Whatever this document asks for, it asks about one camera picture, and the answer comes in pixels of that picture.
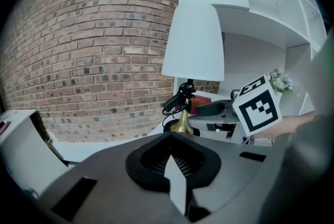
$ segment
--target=black slot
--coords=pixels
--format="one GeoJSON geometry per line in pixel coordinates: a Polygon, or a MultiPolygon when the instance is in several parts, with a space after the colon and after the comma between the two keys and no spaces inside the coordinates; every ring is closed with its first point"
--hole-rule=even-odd
{"type": "Polygon", "coordinates": [[[91,192],[97,180],[81,178],[79,182],[52,208],[57,215],[72,221],[74,215],[91,192]]]}
{"type": "Polygon", "coordinates": [[[230,138],[232,138],[232,136],[233,136],[233,133],[232,132],[228,132],[226,134],[226,139],[230,139],[230,138]]]}
{"type": "Polygon", "coordinates": [[[216,127],[214,126],[214,124],[207,124],[207,129],[208,131],[216,131],[216,127]]]}
{"type": "Polygon", "coordinates": [[[250,160],[259,161],[259,162],[263,162],[266,158],[265,155],[254,154],[252,152],[247,152],[247,151],[242,152],[240,156],[250,159],[250,160]]]}
{"type": "Polygon", "coordinates": [[[217,124],[214,124],[215,129],[219,129],[221,131],[227,131],[227,132],[234,132],[235,124],[221,124],[220,126],[217,124]]]}

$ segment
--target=white lamp shade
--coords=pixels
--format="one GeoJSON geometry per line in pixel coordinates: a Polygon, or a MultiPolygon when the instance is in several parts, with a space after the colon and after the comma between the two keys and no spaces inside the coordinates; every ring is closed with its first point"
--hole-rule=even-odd
{"type": "Polygon", "coordinates": [[[176,8],[162,66],[166,76],[223,81],[224,51],[216,9],[205,3],[176,8]]]}

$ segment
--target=lamp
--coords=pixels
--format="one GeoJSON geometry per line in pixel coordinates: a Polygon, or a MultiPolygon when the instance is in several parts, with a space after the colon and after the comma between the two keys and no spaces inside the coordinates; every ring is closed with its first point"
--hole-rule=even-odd
{"type": "Polygon", "coordinates": [[[182,111],[171,131],[193,134],[187,122],[194,97],[194,79],[223,81],[224,52],[218,14],[211,4],[182,3],[176,8],[167,42],[162,74],[188,78],[175,96],[163,105],[162,113],[172,115],[182,111]],[[176,106],[181,108],[170,111],[176,106]]]}

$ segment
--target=white flowers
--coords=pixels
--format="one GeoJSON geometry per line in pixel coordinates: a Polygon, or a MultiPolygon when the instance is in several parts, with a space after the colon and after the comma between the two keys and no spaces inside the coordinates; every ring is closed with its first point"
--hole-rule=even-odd
{"type": "Polygon", "coordinates": [[[272,88],[280,93],[292,91],[292,80],[289,76],[285,75],[279,68],[275,69],[271,73],[266,74],[272,88]]]}
{"type": "Polygon", "coordinates": [[[285,84],[283,83],[282,78],[275,78],[272,83],[280,90],[283,90],[285,88],[285,84]]]}

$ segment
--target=human hand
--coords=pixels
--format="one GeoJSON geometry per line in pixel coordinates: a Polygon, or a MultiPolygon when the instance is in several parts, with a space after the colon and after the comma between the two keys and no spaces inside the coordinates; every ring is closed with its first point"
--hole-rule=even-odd
{"type": "Polygon", "coordinates": [[[276,139],[281,134],[294,132],[296,127],[299,125],[299,122],[294,121],[294,117],[284,116],[282,121],[276,125],[261,131],[252,136],[252,138],[267,138],[267,139],[276,139]]]}
{"type": "Polygon", "coordinates": [[[281,122],[253,135],[252,138],[275,139],[284,133],[294,133],[299,125],[302,125],[308,121],[312,121],[315,116],[316,114],[314,111],[303,115],[284,116],[281,122]]]}

